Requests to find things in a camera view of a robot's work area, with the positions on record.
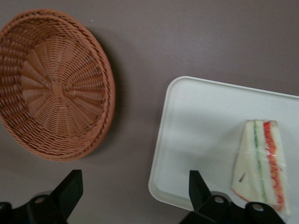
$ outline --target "round basket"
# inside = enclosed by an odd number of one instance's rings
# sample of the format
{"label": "round basket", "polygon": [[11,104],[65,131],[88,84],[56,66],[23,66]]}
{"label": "round basket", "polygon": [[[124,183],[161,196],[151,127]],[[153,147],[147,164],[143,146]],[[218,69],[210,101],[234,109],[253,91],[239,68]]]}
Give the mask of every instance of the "round basket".
{"label": "round basket", "polygon": [[14,17],[0,32],[0,117],[27,150],[53,161],[92,152],[114,114],[109,61],[72,17],[48,9]]}

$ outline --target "basket rim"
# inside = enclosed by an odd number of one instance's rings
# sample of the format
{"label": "basket rim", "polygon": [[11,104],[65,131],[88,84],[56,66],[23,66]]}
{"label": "basket rim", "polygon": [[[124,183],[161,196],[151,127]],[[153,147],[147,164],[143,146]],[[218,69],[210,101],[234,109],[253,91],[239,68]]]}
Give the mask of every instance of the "basket rim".
{"label": "basket rim", "polygon": [[5,37],[5,35],[12,29],[14,26],[16,26],[21,21],[26,21],[33,19],[33,17],[36,18],[52,18],[55,20],[62,21],[63,23],[67,23],[68,25],[71,25],[82,34],[82,36],[85,38],[85,40],[88,41],[88,46],[86,48],[92,53],[92,56],[97,61],[98,64],[101,64],[102,69],[104,70],[104,73],[107,75],[103,79],[105,82],[105,85],[107,86],[108,94],[105,96],[107,98],[107,107],[104,107],[104,111],[102,114],[99,114],[99,119],[95,120],[96,123],[102,123],[103,125],[97,125],[93,128],[93,130],[97,130],[97,135],[91,141],[91,143],[88,145],[88,147],[85,147],[82,151],[76,151],[72,154],[66,154],[65,156],[61,155],[50,155],[50,154],[44,154],[41,152],[36,151],[35,149],[31,148],[21,137],[15,134],[15,131],[10,127],[10,125],[7,123],[7,121],[3,118],[2,113],[0,113],[0,118],[5,126],[5,128],[8,130],[8,132],[21,144],[23,147],[25,147],[28,151],[31,153],[38,155],[40,157],[43,157],[48,160],[55,160],[55,161],[71,161],[79,159],[90,152],[92,152],[104,139],[106,136],[113,120],[114,116],[114,110],[115,110],[115,83],[114,78],[111,70],[110,63],[108,61],[108,58],[101,47],[100,43],[97,41],[97,39],[92,35],[92,33],[84,27],[78,20],[74,19],[72,16],[69,16],[68,14],[58,11],[58,10],[52,10],[47,8],[41,8],[41,9],[31,9],[24,11],[22,13],[19,13],[16,15],[13,19],[11,19],[0,31],[0,40]]}

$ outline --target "green filling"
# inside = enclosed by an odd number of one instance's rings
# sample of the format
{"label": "green filling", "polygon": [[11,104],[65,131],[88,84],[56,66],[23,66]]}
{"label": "green filling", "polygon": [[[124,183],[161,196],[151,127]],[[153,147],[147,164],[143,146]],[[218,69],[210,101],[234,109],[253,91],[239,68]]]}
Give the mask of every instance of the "green filling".
{"label": "green filling", "polygon": [[265,189],[265,184],[264,184],[264,177],[263,177],[263,171],[262,171],[262,164],[260,160],[260,153],[257,149],[258,147],[258,141],[257,141],[257,134],[256,134],[256,121],[253,123],[253,128],[254,128],[254,144],[256,146],[256,160],[257,160],[257,167],[258,167],[258,172],[260,175],[260,181],[261,181],[261,187],[262,187],[262,196],[264,199],[264,202],[267,203],[267,196],[266,196],[266,189]]}

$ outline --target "gray table surface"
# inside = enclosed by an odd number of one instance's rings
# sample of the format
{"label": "gray table surface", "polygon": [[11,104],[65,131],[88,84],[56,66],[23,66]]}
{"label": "gray table surface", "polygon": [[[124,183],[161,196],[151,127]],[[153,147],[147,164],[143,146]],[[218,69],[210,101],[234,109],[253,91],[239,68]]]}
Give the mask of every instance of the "gray table surface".
{"label": "gray table surface", "polygon": [[299,95],[296,0],[0,2],[0,28],[33,8],[75,17],[103,46],[117,87],[107,137],[77,161],[41,159],[0,124],[0,201],[14,207],[82,169],[84,194],[69,223],[179,223],[188,211],[159,202],[148,191],[168,84],[192,76]]}

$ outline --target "white tray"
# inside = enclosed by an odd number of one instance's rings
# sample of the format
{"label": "white tray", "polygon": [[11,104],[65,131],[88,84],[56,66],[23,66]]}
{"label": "white tray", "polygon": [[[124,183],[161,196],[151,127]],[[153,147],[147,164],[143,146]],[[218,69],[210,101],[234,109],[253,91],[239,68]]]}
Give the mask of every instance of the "white tray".
{"label": "white tray", "polygon": [[226,193],[243,207],[231,182],[247,119],[278,121],[292,195],[288,223],[297,223],[299,97],[193,77],[177,78],[168,87],[149,179],[153,197],[192,210],[189,171],[198,170],[211,191]]}

